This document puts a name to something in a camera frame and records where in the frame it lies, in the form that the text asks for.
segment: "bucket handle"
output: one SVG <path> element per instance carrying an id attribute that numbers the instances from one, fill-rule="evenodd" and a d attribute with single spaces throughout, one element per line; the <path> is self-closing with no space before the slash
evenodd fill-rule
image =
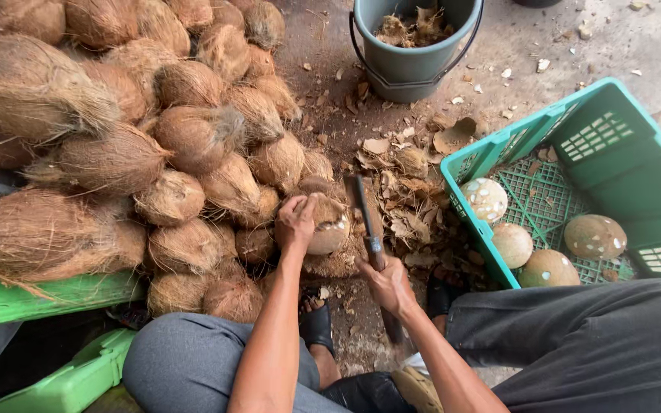
<path id="1" fill-rule="evenodd" d="M 453 66 L 457 65 L 461 59 L 463 59 L 463 56 L 468 52 L 469 47 L 471 47 L 471 44 L 473 43 L 473 39 L 476 37 L 476 33 L 478 33 L 478 28 L 481 25 L 481 18 L 483 17 L 483 2 L 484 0 L 481 0 L 481 9 L 479 10 L 478 13 L 478 18 L 476 19 L 476 24 L 473 27 L 473 31 L 471 33 L 471 37 L 469 38 L 469 41 L 466 43 L 464 46 L 463 50 L 453 59 L 452 62 L 443 69 L 440 73 L 438 73 L 433 80 L 427 80 L 427 81 L 404 81 L 400 83 L 389 83 L 386 79 L 384 79 L 376 70 L 374 70 L 371 66 L 369 66 L 369 63 L 366 62 L 365 59 L 363 59 L 363 56 L 361 55 L 361 50 L 358 48 L 358 43 L 356 42 L 356 35 L 354 33 L 354 18 L 353 18 L 353 10 L 351 10 L 348 13 L 348 26 L 350 29 L 351 33 L 351 42 L 353 43 L 353 49 L 356 51 L 356 56 L 358 59 L 363 63 L 363 67 L 366 68 L 366 70 L 370 71 L 372 75 L 376 76 L 376 78 L 381 81 L 381 83 L 388 89 L 397 89 L 397 88 L 408 88 L 410 86 L 432 86 L 438 83 L 441 79 L 443 79 L 443 76 L 445 76 L 451 69 L 453 69 Z"/>

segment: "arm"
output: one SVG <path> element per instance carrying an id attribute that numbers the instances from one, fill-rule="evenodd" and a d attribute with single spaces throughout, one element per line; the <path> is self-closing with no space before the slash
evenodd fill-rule
<path id="1" fill-rule="evenodd" d="M 438 397 L 446 413 L 494 413 L 506 406 L 476 376 L 438 332 L 425 311 L 417 304 L 407 279 L 407 269 L 397 258 L 385 257 L 387 266 L 375 271 L 368 262 L 356 258 L 374 299 L 394 314 L 407 328 L 425 361 Z"/>
<path id="2" fill-rule="evenodd" d="M 236 369 L 228 413 L 292 411 L 300 359 L 300 267 L 315 230 L 316 203 L 316 195 L 297 196 L 277 213 L 275 236 L 282 256 Z"/>

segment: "hand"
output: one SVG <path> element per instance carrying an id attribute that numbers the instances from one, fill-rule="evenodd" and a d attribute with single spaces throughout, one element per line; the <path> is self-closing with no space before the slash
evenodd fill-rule
<path id="1" fill-rule="evenodd" d="M 378 272 L 361 257 L 355 258 L 356 268 L 366 279 L 374 301 L 401 319 L 405 310 L 418 306 L 415 294 L 407 279 L 407 269 L 399 258 L 384 255 L 386 267 Z"/>
<path id="2" fill-rule="evenodd" d="M 313 212 L 317 203 L 318 195 L 312 193 L 294 196 L 280 208 L 275 218 L 275 236 L 281 250 L 297 246 L 304 254 L 308 249 L 315 232 Z"/>

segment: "bucket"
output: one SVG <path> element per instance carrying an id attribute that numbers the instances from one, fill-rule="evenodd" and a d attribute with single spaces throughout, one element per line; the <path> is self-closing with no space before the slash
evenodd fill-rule
<path id="1" fill-rule="evenodd" d="M 379 41 L 373 33 L 385 15 L 416 16 L 417 6 L 443 9 L 452 36 L 436 44 L 405 49 Z M 349 15 L 351 42 L 374 91 L 383 99 L 414 102 L 435 92 L 440 80 L 464 56 L 476 37 L 483 15 L 483 0 L 355 0 Z M 363 37 L 363 55 L 356 43 L 354 23 Z M 469 41 L 456 56 L 458 42 L 473 30 Z"/>

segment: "gray trousers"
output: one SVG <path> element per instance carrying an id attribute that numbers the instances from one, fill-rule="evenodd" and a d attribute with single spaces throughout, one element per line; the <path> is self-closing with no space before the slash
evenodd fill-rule
<path id="1" fill-rule="evenodd" d="M 164 315 L 134 338 L 124 385 L 147 413 L 223 413 L 250 334 L 207 315 Z M 661 412 L 661 280 L 466 294 L 446 338 L 472 366 L 524 367 L 493 389 L 510 411 Z M 301 343 L 293 411 L 347 412 L 318 384 Z"/>

